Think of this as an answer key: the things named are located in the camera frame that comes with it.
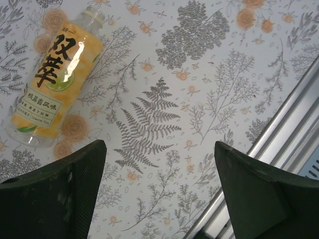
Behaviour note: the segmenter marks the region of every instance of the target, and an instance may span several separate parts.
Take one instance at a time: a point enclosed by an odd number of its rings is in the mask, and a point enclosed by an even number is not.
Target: orange flower print
[[[254,13],[251,9],[245,8],[237,15],[237,24],[240,28],[248,29],[254,24]]]
[[[282,15],[281,19],[286,22],[286,23],[295,23],[295,20],[294,18],[296,18],[297,16],[294,15],[294,11],[293,12],[287,12],[287,13],[284,13],[284,12],[280,12],[279,14]]]
[[[139,62],[141,64],[141,68],[145,71],[151,71],[153,69],[153,65],[151,64],[150,59],[145,60],[145,62]]]
[[[47,51],[47,49],[50,46],[50,43],[51,43],[51,34],[48,34],[48,33],[42,34],[35,39],[33,47],[37,53],[42,54]]]
[[[191,140],[188,140],[186,142],[186,147],[185,148],[187,148],[187,150],[189,150],[190,148],[196,147],[196,146],[197,146],[197,144],[193,144],[193,142]]]
[[[151,21],[149,24],[144,23],[143,21],[139,21],[140,25],[140,29],[144,32],[144,33],[148,33],[149,36],[152,35],[151,32],[156,32],[157,30],[155,30],[154,28],[151,28],[153,22]]]
[[[195,90],[195,87],[194,86],[190,86],[189,88],[188,88],[188,95],[190,95],[190,96],[193,96],[193,94],[195,94],[195,93],[198,93],[198,92],[200,92],[200,90]]]
[[[61,127],[62,134],[70,141],[81,141],[88,133],[88,125],[78,115],[68,115]]]
[[[259,38],[256,38],[252,42],[255,42],[257,45],[260,45],[260,44],[263,44],[265,41],[263,39],[261,39],[261,35],[260,35]]]
[[[59,9],[48,10],[42,18],[42,27],[50,34],[55,35],[63,22],[67,21],[68,17],[64,11]]]
[[[91,108],[91,112],[90,112],[90,119],[94,118],[95,120],[97,120],[97,115],[99,113],[105,114],[105,111],[103,111],[104,106],[94,106]]]
[[[53,155],[56,160],[64,158],[72,153],[71,141],[64,140],[58,142],[53,150]]]
[[[243,0],[246,7],[258,8],[264,4],[264,0]]]
[[[194,164],[187,166],[187,175],[194,173]]]
[[[199,68],[198,63],[199,63],[199,62],[197,62],[196,64],[192,64],[192,68],[193,68],[194,70],[196,70],[196,69]]]
[[[261,23],[261,29],[265,33],[269,33],[273,31],[273,23],[268,19],[268,20],[263,20]]]
[[[114,227],[114,225],[116,224],[116,223],[120,223],[122,220],[120,220],[120,221],[118,221],[118,219],[115,217],[115,216],[112,216],[111,218],[110,218],[110,223],[109,223],[109,225],[112,225],[113,227]]]
[[[189,105],[183,105],[180,110],[187,112],[189,110]]]
[[[141,6],[139,5],[140,1],[136,1],[135,3],[131,3],[130,0],[127,0],[125,5],[126,5],[126,9],[129,10],[131,12],[131,14],[133,15],[140,15],[141,11],[146,11],[144,8],[141,8]]]
[[[251,113],[250,111],[250,107],[246,107],[246,108],[242,108],[240,111],[241,113],[243,113],[244,115]]]
[[[130,169],[128,169],[128,178],[135,181],[135,180],[138,180],[139,178],[141,178],[142,176],[141,175],[136,175],[136,172],[131,172]]]
[[[190,73],[188,72],[188,67],[187,67],[185,70],[181,69],[180,71],[174,71],[174,72],[172,72],[172,74],[176,74],[177,78],[184,81],[187,79],[187,77]]]

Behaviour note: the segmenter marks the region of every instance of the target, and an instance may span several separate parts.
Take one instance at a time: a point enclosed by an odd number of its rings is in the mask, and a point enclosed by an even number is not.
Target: green circle logo
[[[53,91],[64,91],[65,89],[69,88],[74,81],[74,71],[72,71],[71,75],[68,77],[68,71],[65,71],[64,75],[59,76],[55,79],[55,84],[48,82],[45,84],[47,88]]]

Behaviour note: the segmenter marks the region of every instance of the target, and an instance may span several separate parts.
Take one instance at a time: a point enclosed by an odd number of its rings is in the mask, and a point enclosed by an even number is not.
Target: plant illustration
[[[318,31],[319,6],[317,7],[317,11],[318,13],[315,16],[313,16],[313,12],[304,12],[300,18],[299,26],[291,30],[287,38],[287,47],[291,50],[293,50],[298,42],[301,42],[301,44],[309,42]]]
[[[0,182],[31,172],[41,167],[40,160],[34,158],[30,151],[12,151],[12,162],[7,159],[0,161]]]
[[[0,6],[0,40],[12,31],[12,24],[24,17],[22,7],[17,7],[20,0],[8,0],[7,2],[7,5]]]
[[[100,82],[111,75],[110,67],[122,63],[130,55],[130,45],[136,34],[127,26],[120,27],[112,33],[110,38],[102,37],[104,46],[93,70],[88,76],[87,81]]]
[[[234,140],[233,140],[234,132],[232,132],[230,129],[227,133],[224,134],[224,137],[220,140],[224,142],[225,144],[229,146],[233,146]],[[213,180],[217,176],[216,171],[216,164],[214,160],[214,154],[207,154],[205,155],[202,162],[198,165],[197,172],[199,173],[199,179],[193,184],[197,185],[198,188],[201,188],[203,186],[206,186],[210,183],[211,180]]]
[[[267,126],[267,124],[270,122],[270,120],[271,117],[267,118],[266,120],[253,120],[251,122],[251,125],[249,126],[249,131],[246,131],[246,136],[248,140],[254,143],[255,140],[260,136],[264,128]]]
[[[158,171],[157,179],[159,181],[159,184],[157,185],[152,183],[148,185],[148,189],[151,191],[151,199],[149,200],[150,206],[147,208],[145,205],[146,201],[143,201],[140,197],[138,197],[137,205],[139,208],[139,212],[135,216],[136,223],[130,228],[125,229],[124,231],[135,227],[144,219],[154,220],[155,217],[161,217],[163,213],[166,212],[166,208],[160,206],[159,204],[161,201],[165,199],[171,199],[172,196],[175,195],[175,192],[168,190],[167,187],[169,186],[169,182],[173,182],[180,170],[180,168],[175,167],[176,164],[179,164],[179,160],[180,156],[178,154],[178,151],[171,150],[166,153],[167,169],[165,170],[165,172],[163,172],[163,170]]]
[[[48,8],[49,5],[61,5],[63,0],[35,0],[42,8]]]
[[[206,107],[192,107],[190,110],[190,124],[194,133],[201,136],[201,144],[209,132],[225,133],[229,128],[229,121],[235,116],[236,104],[242,101],[251,101],[259,91],[255,82],[250,83],[248,78],[242,76],[254,66],[254,57],[247,57],[244,53],[232,50],[229,57],[221,62],[217,68],[215,82],[216,90],[210,90],[207,94]],[[208,128],[203,129],[203,117],[206,112],[212,120]]]
[[[209,187],[208,193],[210,199],[215,196],[219,188],[219,186],[214,188]],[[197,216],[202,213],[209,203],[200,200],[195,192],[190,191],[187,184],[180,186],[177,198],[179,201],[178,209],[174,210],[174,215],[178,220],[179,230],[172,235],[172,239],[178,239],[179,237],[176,236],[178,233],[187,233],[196,221]]]
[[[177,20],[180,26],[167,30],[162,35],[163,49],[156,49],[159,62],[168,69],[181,68],[190,57],[200,59],[206,51],[220,47],[229,32],[227,19],[218,10],[212,16],[206,15],[206,5],[190,0],[185,7],[178,8]]]
[[[290,60],[294,73],[296,74],[296,80],[299,81],[304,76],[318,56],[319,44],[313,44],[305,46],[298,56],[295,56]]]
[[[0,93],[10,95],[11,92],[19,92],[22,90],[22,76],[18,74],[18,70],[25,69],[25,63],[28,57],[21,57],[26,53],[27,46],[25,44],[17,46],[17,42],[6,41],[4,44],[5,54],[0,56]]]
[[[95,208],[102,209],[104,207],[110,208],[121,201],[122,194],[118,189],[112,190],[111,186],[101,183],[98,196],[96,198]]]
[[[157,139],[181,130],[179,126],[164,124],[180,118],[179,115],[165,112],[167,109],[178,107],[177,104],[166,100],[172,96],[167,90],[169,87],[166,86],[164,79],[160,78],[156,86],[151,86],[151,91],[143,92],[148,100],[137,97],[142,105],[131,103],[137,117],[122,109],[127,124],[121,121],[116,122],[122,133],[122,148],[115,149],[123,158],[115,162],[122,168],[128,166],[143,173],[138,163],[158,167],[148,159],[148,155],[151,153],[155,155],[172,147],[172,144],[160,145],[156,143]]]
[[[146,223],[144,229],[141,231],[141,239],[155,239],[161,234],[159,228],[156,228],[154,223]]]
[[[263,95],[265,96],[264,100],[261,100],[259,104],[255,106],[257,114],[261,114],[266,110],[265,105],[270,106],[273,98],[274,91],[278,89],[279,91],[283,90],[283,83],[281,79],[283,77],[288,77],[288,68],[287,62],[284,60],[284,48],[282,44],[282,50],[278,53],[276,60],[268,65],[269,68],[275,68],[276,70],[271,77],[266,77],[266,82],[270,85],[265,88]]]
[[[100,83],[106,78],[113,76],[112,78],[115,78],[116,82],[111,83],[106,90],[104,90],[102,84],[94,86],[92,91],[78,98],[82,102],[82,105],[85,103],[90,105],[103,100],[106,95],[110,96],[105,107],[108,123],[114,123],[117,120],[116,106],[120,106],[123,102],[121,94],[129,92],[129,89],[126,87],[126,80],[128,78],[134,81],[137,80],[135,67],[139,55],[128,64],[123,62],[130,55],[130,45],[135,37],[136,34],[126,26],[114,31],[111,38],[103,36],[104,51],[99,56],[87,81],[90,83]]]

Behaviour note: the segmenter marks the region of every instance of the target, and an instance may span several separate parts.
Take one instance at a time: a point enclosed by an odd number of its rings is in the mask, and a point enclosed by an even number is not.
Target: gray tree print
[[[229,128],[229,121],[235,116],[235,105],[242,101],[251,101],[259,91],[255,82],[250,83],[242,76],[254,67],[254,57],[247,57],[244,53],[232,50],[229,57],[217,67],[215,82],[216,90],[207,94],[206,107],[193,107],[190,110],[190,124],[193,134],[201,136],[201,144],[209,132],[225,133]],[[208,128],[203,129],[203,117],[206,112],[212,117]]]
[[[42,8],[48,8],[49,5],[61,5],[63,0],[35,0]]]
[[[24,17],[22,7],[17,7],[19,2],[20,0],[8,0],[7,5],[0,6],[0,40],[12,31],[12,24]]]
[[[137,198],[137,205],[139,208],[139,212],[135,216],[136,223],[128,229],[127,231],[137,224],[139,224],[144,219],[154,220],[155,217],[161,217],[164,212],[166,212],[166,208],[160,206],[160,202],[163,200],[171,199],[175,192],[172,192],[167,189],[170,182],[173,182],[179,172],[180,168],[176,167],[179,164],[180,156],[176,150],[171,150],[166,153],[166,170],[159,170],[157,173],[157,179],[159,184],[149,184],[148,189],[151,191],[151,199],[149,208],[146,207],[146,201],[142,200],[140,197]]]
[[[281,79],[283,77],[288,77],[288,68],[287,62],[284,60],[284,48],[282,44],[282,50],[278,53],[275,61],[268,65],[269,68],[275,68],[276,70],[271,77],[266,77],[266,82],[269,84],[269,87],[263,90],[263,95],[265,98],[259,102],[255,106],[255,110],[257,114],[261,114],[266,110],[266,106],[270,106],[273,98],[274,91],[278,89],[279,91],[283,90],[283,83]]]
[[[122,198],[119,189],[112,189],[112,186],[107,185],[106,181],[117,177],[118,167],[112,166],[109,162],[105,163],[102,175],[101,185],[96,199],[95,208],[102,209],[110,208],[117,205]]]
[[[12,151],[12,162],[7,159],[0,161],[0,183],[41,167],[40,160],[34,158],[30,151]]]
[[[208,188],[210,200],[215,196],[219,188],[219,186]],[[201,200],[195,192],[190,191],[187,184],[180,186],[177,198],[179,201],[178,209],[175,209],[174,215],[178,220],[179,230],[172,235],[172,239],[180,238],[176,236],[179,233],[187,233],[197,217],[200,216],[209,204],[209,202]]]
[[[180,26],[164,33],[161,41],[164,48],[156,49],[159,62],[168,69],[181,68],[187,57],[198,60],[208,49],[220,47],[229,32],[223,14],[218,10],[208,17],[204,3],[191,0],[187,6],[178,8],[178,15]]]
[[[248,140],[252,143],[256,141],[256,139],[260,136],[264,128],[270,122],[271,117],[267,118],[266,120],[256,119],[251,122],[249,126],[249,131],[246,131],[246,136]]]
[[[17,45],[14,40],[4,44],[4,55],[0,56],[0,93],[10,95],[22,90],[22,76],[18,70],[25,69],[28,57],[20,57],[26,53],[27,46]]]
[[[88,91],[84,96],[78,98],[82,105],[93,104],[109,97],[105,107],[106,120],[108,123],[114,123],[117,120],[116,106],[120,106],[123,102],[121,94],[129,92],[126,87],[126,80],[132,79],[136,81],[135,67],[136,59],[139,55],[134,57],[128,64],[124,60],[130,56],[130,45],[136,34],[133,33],[127,26],[120,27],[112,33],[112,37],[102,37],[104,50],[98,57],[97,63],[88,76],[87,81],[90,83],[97,83],[92,91]],[[116,79],[106,89],[102,81],[113,76]]]
[[[291,50],[298,42],[306,44],[318,31],[317,24],[319,23],[319,5],[317,6],[317,14],[313,12],[304,12],[300,18],[299,26],[294,27],[287,38],[287,47]]]
[[[296,74],[296,80],[299,81],[304,76],[318,56],[319,44],[312,44],[305,46],[298,56],[295,56],[290,60],[294,73]]]

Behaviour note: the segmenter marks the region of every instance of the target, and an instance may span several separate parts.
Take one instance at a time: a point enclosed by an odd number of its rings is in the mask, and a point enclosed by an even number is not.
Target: gray leaf print
[[[157,173],[157,179],[159,181],[158,184],[149,184],[148,189],[151,191],[151,202],[150,207],[147,209],[145,206],[146,201],[143,201],[140,197],[137,198],[137,205],[139,208],[138,214],[135,216],[136,223],[125,229],[123,231],[127,231],[137,224],[139,224],[144,219],[155,220],[155,217],[162,216],[164,212],[166,212],[165,207],[159,206],[159,202],[165,199],[171,199],[175,192],[172,192],[167,189],[169,182],[174,181],[179,172],[180,168],[175,167],[176,164],[179,164],[180,156],[176,150],[171,150],[166,154],[166,166],[167,169],[165,173],[163,170],[159,170]]]
[[[287,38],[287,47],[291,50],[298,42],[306,44],[311,40],[311,37],[318,31],[317,24],[319,23],[319,11],[313,16],[313,12],[304,12],[300,18],[298,27],[294,27]]]
[[[0,6],[0,40],[12,31],[11,24],[24,17],[22,7],[17,8],[19,2],[20,0],[8,0],[8,5]]]
[[[307,45],[302,49],[298,56],[293,57],[290,62],[293,66],[296,80],[300,80],[311,64],[319,56],[319,44]]]
[[[215,133],[225,133],[229,128],[229,121],[236,114],[236,104],[242,101],[248,102],[259,91],[255,82],[250,83],[248,78],[241,74],[248,72],[254,66],[254,57],[247,57],[243,53],[232,50],[229,57],[217,67],[215,76],[217,89],[210,90],[207,94],[207,107],[193,107],[190,110],[190,129],[193,134],[199,134],[202,138],[201,144],[210,131]],[[202,117],[209,111],[212,116],[208,129],[203,130]]]
[[[255,140],[260,136],[266,125],[270,122],[270,120],[271,117],[267,118],[266,120],[253,120],[251,125],[249,126],[249,131],[246,131],[248,140],[254,143]]]
[[[266,78],[266,82],[270,85],[265,88],[263,95],[265,99],[261,100],[259,104],[255,106],[257,114],[261,114],[266,110],[266,105],[270,106],[274,98],[274,90],[277,88],[279,91],[283,90],[282,77],[288,77],[287,62],[284,60],[284,48],[282,44],[282,50],[278,53],[277,58],[274,62],[268,65],[270,68],[276,67],[274,74],[271,77]]]
[[[169,87],[166,86],[163,78],[161,78],[155,87],[151,86],[151,91],[143,92],[149,101],[137,97],[141,101],[142,106],[137,103],[131,103],[137,117],[122,109],[128,123],[116,122],[122,133],[123,147],[115,149],[123,157],[123,159],[115,161],[122,168],[128,166],[143,173],[138,162],[147,166],[158,167],[150,162],[147,156],[151,153],[154,155],[158,154],[173,146],[172,144],[159,145],[156,143],[157,139],[164,138],[174,131],[181,130],[179,126],[163,124],[172,119],[180,118],[179,115],[165,112],[166,109],[178,107],[177,104],[165,100],[172,96],[167,90],[169,90]]]
[[[34,158],[34,155],[30,151],[14,149],[12,151],[12,157],[12,162],[7,159],[0,161],[0,182],[41,167],[40,160]]]
[[[63,0],[35,0],[42,8],[48,8],[49,5],[61,5]]]
[[[181,68],[190,57],[200,59],[208,49],[220,47],[221,41],[229,32],[227,19],[220,11],[212,16],[206,15],[206,6],[192,0],[185,7],[178,8],[177,20],[180,26],[174,26],[162,35],[163,49],[156,49],[159,62],[168,69]]]
[[[210,199],[212,199],[217,193],[219,186],[209,187],[208,193]],[[204,210],[208,203],[205,200],[199,199],[199,196],[190,191],[187,184],[181,185],[179,188],[178,207],[175,209],[174,215],[178,220],[179,230],[172,235],[172,238],[178,233],[187,233],[191,226],[195,223],[196,218],[200,216],[202,210]]]
[[[0,56],[0,93],[10,95],[11,92],[22,90],[22,76],[18,70],[25,69],[25,63],[28,57],[15,58],[26,53],[25,44],[17,46],[16,41],[5,42],[5,55]]]

